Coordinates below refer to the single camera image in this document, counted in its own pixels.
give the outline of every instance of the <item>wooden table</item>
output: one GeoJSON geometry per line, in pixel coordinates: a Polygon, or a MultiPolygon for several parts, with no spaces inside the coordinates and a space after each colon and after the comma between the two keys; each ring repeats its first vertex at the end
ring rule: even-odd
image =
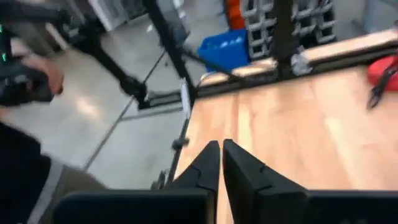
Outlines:
{"type": "MultiPolygon", "coordinates": [[[[387,30],[305,51],[310,60],[397,40],[387,30]]],[[[250,75],[264,60],[236,69],[250,75]]],[[[308,189],[398,189],[398,97],[386,93],[366,110],[366,67],[260,86],[198,100],[187,129],[177,178],[211,140],[233,139],[282,175],[308,189]]],[[[203,85],[224,80],[208,77],[203,85]]],[[[233,223],[220,177],[217,219],[233,223]]]]}

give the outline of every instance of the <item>red tool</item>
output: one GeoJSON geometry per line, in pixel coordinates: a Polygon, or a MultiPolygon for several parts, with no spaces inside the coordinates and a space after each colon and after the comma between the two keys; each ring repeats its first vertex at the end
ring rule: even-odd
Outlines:
{"type": "Polygon", "coordinates": [[[374,85],[368,101],[368,109],[380,102],[384,91],[398,91],[398,52],[371,64],[368,68],[368,80],[374,85]]]}

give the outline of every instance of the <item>person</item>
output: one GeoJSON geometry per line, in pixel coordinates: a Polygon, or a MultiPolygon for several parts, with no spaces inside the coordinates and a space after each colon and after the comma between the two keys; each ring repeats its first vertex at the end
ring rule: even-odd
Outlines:
{"type": "MultiPolygon", "coordinates": [[[[54,95],[63,73],[51,60],[27,55],[22,63],[44,72],[54,95]]],[[[60,199],[72,192],[105,190],[92,175],[40,153],[34,137],[0,122],[0,223],[51,224],[60,199]]]]}

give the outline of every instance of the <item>blue plastic bin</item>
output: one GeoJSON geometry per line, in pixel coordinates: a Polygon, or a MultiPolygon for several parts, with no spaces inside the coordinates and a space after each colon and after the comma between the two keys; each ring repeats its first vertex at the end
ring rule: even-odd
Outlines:
{"type": "MultiPolygon", "coordinates": [[[[207,37],[198,49],[198,55],[217,65],[232,70],[249,63],[246,30],[233,30],[207,37]]],[[[214,69],[206,67],[207,72],[214,69]]]]}

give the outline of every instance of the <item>gray floor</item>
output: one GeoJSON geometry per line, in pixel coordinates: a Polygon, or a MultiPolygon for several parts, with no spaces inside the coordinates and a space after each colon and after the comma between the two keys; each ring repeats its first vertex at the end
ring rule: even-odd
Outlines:
{"type": "MultiPolygon", "coordinates": [[[[197,47],[204,37],[223,32],[210,1],[186,0],[191,46],[197,47]]],[[[339,39],[359,35],[351,20],[360,17],[361,2],[336,0],[335,30],[339,39]]],[[[162,53],[157,34],[147,33],[149,24],[147,19],[141,19],[103,38],[106,51],[139,78],[146,76],[162,53]]],[[[88,56],[69,50],[54,60],[65,71],[65,93],[50,105],[13,109],[4,119],[41,139],[44,152],[67,164],[88,168],[109,187],[148,188],[160,170],[170,167],[174,155],[170,146],[183,124],[181,112],[119,123],[109,139],[103,141],[124,110],[126,116],[138,113],[135,103],[126,107],[130,99],[119,91],[107,71],[88,56]]],[[[163,66],[163,62],[148,82],[151,90],[178,88],[174,69],[163,66]]],[[[193,62],[187,65],[197,82],[205,69],[193,62]]]]}

